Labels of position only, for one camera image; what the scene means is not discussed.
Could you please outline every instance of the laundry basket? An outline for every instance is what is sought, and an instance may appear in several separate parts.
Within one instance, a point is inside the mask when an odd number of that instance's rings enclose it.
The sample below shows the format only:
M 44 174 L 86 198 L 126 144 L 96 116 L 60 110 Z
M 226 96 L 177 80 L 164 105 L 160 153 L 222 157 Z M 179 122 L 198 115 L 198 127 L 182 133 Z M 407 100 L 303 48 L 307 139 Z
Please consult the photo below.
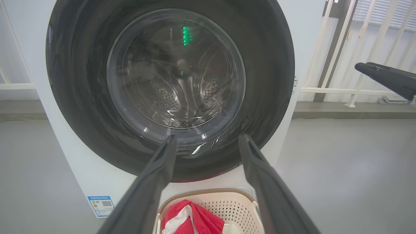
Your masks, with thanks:
M 238 189 L 209 189 L 168 199 L 156 216 L 153 234 L 161 234 L 161 221 L 169 207 L 183 200 L 196 203 L 225 221 L 223 234 L 264 234 L 254 199 Z

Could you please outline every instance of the washing machine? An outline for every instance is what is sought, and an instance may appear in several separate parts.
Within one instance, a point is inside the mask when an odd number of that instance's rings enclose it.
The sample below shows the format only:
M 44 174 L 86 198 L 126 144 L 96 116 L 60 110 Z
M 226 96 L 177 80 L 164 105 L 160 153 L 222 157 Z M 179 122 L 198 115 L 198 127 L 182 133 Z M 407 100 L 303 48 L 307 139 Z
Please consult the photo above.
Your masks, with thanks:
M 4 0 L 51 126 L 97 217 L 166 136 L 169 197 L 246 182 L 238 136 L 272 166 L 325 0 Z M 96 201 L 110 200 L 97 211 Z

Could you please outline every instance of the window blinds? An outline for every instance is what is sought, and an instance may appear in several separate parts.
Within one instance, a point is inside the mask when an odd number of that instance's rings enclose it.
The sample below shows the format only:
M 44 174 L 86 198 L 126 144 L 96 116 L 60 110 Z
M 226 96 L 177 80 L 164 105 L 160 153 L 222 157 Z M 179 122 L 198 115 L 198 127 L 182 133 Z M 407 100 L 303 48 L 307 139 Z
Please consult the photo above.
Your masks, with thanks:
M 387 9 L 389 8 L 391 0 L 376 0 L 374 11 L 371 15 L 370 24 L 381 25 L 383 22 Z M 353 21 L 364 22 L 368 9 L 370 8 L 371 0 L 358 0 L 355 8 Z M 390 22 L 390 27 L 400 28 L 403 24 L 404 18 L 412 5 L 412 0 L 399 0 L 393 19 Z M 412 15 L 407 22 L 405 30 L 416 31 L 416 9 L 413 8 Z

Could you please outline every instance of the red cloth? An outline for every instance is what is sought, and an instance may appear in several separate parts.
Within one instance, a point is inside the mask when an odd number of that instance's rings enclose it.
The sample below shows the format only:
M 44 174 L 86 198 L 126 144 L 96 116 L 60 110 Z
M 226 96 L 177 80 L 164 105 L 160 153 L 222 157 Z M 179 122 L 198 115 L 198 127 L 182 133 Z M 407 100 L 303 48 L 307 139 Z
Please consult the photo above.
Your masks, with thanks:
M 204 207 L 183 200 L 169 207 L 162 220 L 162 234 L 222 234 L 224 221 Z

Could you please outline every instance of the white railing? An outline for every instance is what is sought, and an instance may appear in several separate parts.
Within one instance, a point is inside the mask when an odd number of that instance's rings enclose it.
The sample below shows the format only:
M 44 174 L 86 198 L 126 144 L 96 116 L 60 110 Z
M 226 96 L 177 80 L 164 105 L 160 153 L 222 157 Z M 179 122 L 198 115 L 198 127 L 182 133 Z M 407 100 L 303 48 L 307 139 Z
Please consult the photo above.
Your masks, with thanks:
M 6 8 L 4 6 L 4 2 L 3 0 L 0 0 L 0 7 L 1 7 L 1 13 L 2 13 L 2 18 L 1 20 L 3 22 L 5 22 L 5 24 L 7 26 L 5 27 L 1 27 L 0 28 L 0 33 L 3 34 L 3 37 L 6 36 L 11 36 L 12 37 L 12 44 L 13 45 L 5 45 L 3 44 L 2 46 L 13 46 L 16 47 L 16 50 L 18 52 L 19 55 L 19 61 L 13 61 L 13 62 L 18 62 L 18 63 L 22 63 L 23 67 L 25 68 L 25 72 L 24 73 L 24 78 L 25 80 L 27 80 L 27 83 L 21 83 L 21 82 L 13 82 L 13 75 L 12 74 L 12 78 L 10 78 L 6 72 L 5 69 L 5 65 L 0 64 L 0 75 L 3 79 L 4 84 L 0 84 L 0 90 L 34 90 L 35 89 L 35 85 L 33 84 L 32 78 L 29 74 L 29 70 L 27 69 L 25 60 L 23 58 L 23 54 L 22 51 L 20 50 L 19 44 L 17 42 L 16 39 L 16 35 L 15 32 L 12 28 L 12 25 L 10 23 L 10 19 L 9 16 L 7 14 Z
M 372 84 L 371 85 L 367 85 L 366 87 L 364 87 L 365 83 L 370 83 L 369 82 L 369 78 L 366 77 L 364 74 L 361 74 L 357 71 L 355 71 L 354 69 L 354 65 L 357 62 L 376 62 L 379 64 L 383 64 L 386 66 L 391 66 L 391 67 L 395 67 L 398 69 L 402 69 L 402 70 L 406 70 L 404 68 L 404 63 L 406 62 L 407 64 L 409 62 L 412 62 L 413 64 L 410 65 L 410 69 L 407 69 L 409 72 L 416 72 L 416 64 L 415 62 L 413 62 L 413 60 L 415 60 L 413 57 L 415 55 L 415 50 L 412 50 L 413 45 L 415 44 L 416 41 L 416 33 L 413 34 L 413 36 L 409 39 L 409 42 L 406 46 L 406 48 L 404 50 L 402 50 L 402 48 L 400 49 L 402 54 L 400 57 L 400 60 L 398 60 L 399 62 L 397 64 L 392 64 L 393 63 L 393 54 L 398 52 L 398 45 L 399 45 L 399 41 L 401 40 L 406 24 L 409 21 L 409 18 L 413 12 L 413 10 L 415 9 L 416 6 L 416 0 L 414 0 L 411 5 L 410 8 L 407 11 L 406 17 L 404 18 L 403 24 L 400 27 L 400 29 L 398 30 L 394 42 L 392 42 L 391 47 L 388 48 L 388 53 L 385 57 L 385 59 L 383 59 L 383 61 L 380 61 L 380 58 L 383 57 L 382 54 L 384 53 L 380 53 L 380 48 L 383 46 L 383 49 L 385 49 L 385 44 L 383 43 L 383 40 L 386 37 L 386 32 L 389 29 L 391 20 L 393 18 L 393 15 L 396 11 L 396 7 L 399 3 L 399 0 L 392 0 L 389 8 L 386 12 L 386 16 L 383 20 L 383 22 L 381 23 L 381 25 L 379 26 L 377 35 L 374 39 L 374 42 L 372 43 L 371 46 L 371 50 L 368 54 L 368 56 L 366 58 L 363 59 L 363 56 L 361 54 L 363 54 L 363 44 L 366 44 L 366 48 L 368 47 L 368 41 L 366 41 L 366 39 L 368 40 L 368 38 L 366 38 L 366 31 L 367 28 L 369 26 L 369 22 L 370 22 L 370 17 L 373 14 L 373 10 L 374 10 L 374 6 L 376 4 L 377 0 L 369 0 L 371 1 L 370 3 L 370 7 L 368 8 L 367 11 L 367 15 L 366 18 L 364 20 L 364 22 L 362 23 L 362 27 L 359 29 L 359 32 L 357 33 L 356 38 L 352 38 L 350 36 L 347 37 L 348 42 L 345 42 L 344 48 L 341 52 L 341 56 L 340 56 L 340 60 L 338 61 L 338 64 L 335 67 L 335 72 L 333 74 L 333 78 L 331 81 L 331 84 L 329 86 L 329 88 L 326 88 L 327 86 L 327 82 L 329 80 L 329 76 L 330 73 L 333 69 L 333 66 L 335 64 L 335 60 L 337 57 L 337 54 L 339 52 L 340 49 L 340 45 L 342 43 L 343 37 L 345 35 L 345 32 L 347 30 L 347 24 L 350 21 L 350 18 L 353 15 L 352 9 L 353 6 L 356 2 L 356 0 L 352 0 L 351 4 L 349 6 L 348 12 L 347 12 L 347 17 L 345 19 L 345 22 L 343 24 L 343 27 L 341 29 L 341 33 L 340 33 L 340 37 L 338 38 L 336 47 L 335 47 L 335 52 L 330 60 L 329 63 L 329 68 L 325 74 L 325 77 L 323 79 L 322 85 L 320 87 L 318 87 L 317 83 L 319 78 L 321 77 L 321 75 L 323 76 L 323 74 L 321 73 L 317 73 L 318 71 L 314 70 L 318 70 L 319 69 L 319 63 L 321 63 L 322 67 L 323 67 L 323 63 L 326 60 L 326 56 L 324 56 L 323 60 L 324 61 L 318 61 L 317 57 L 318 55 L 321 53 L 321 55 L 323 53 L 326 53 L 327 50 L 329 49 L 329 45 L 325 45 L 325 41 L 327 40 L 323 40 L 324 35 L 327 34 L 328 30 L 331 30 L 327 27 L 328 25 L 328 17 L 329 17 L 329 12 L 331 11 L 331 7 L 332 7 L 332 1 L 333 0 L 329 0 L 328 5 L 327 5 L 327 9 L 325 12 L 325 15 L 323 17 L 322 23 L 321 23 L 321 27 L 318 33 L 318 40 L 317 40 L 317 44 L 315 47 L 315 51 L 312 57 L 312 61 L 310 63 L 310 67 L 308 69 L 307 75 L 305 77 L 305 81 L 302 85 L 301 88 L 301 92 L 302 93 L 326 93 L 326 94 L 337 94 L 337 95 L 349 95 L 348 101 L 345 104 L 348 107 L 355 107 L 355 102 L 357 101 L 357 98 L 359 95 L 374 95 L 374 96 L 395 96 L 397 97 L 398 95 L 386 88 L 384 88 L 383 86 L 379 85 L 379 84 Z M 353 33 L 354 29 L 353 27 L 355 26 L 355 24 L 352 24 L 352 26 L 350 27 L 350 30 L 348 32 L 348 34 Z M 348 63 L 344 63 L 342 64 L 341 58 L 343 60 L 349 60 Z

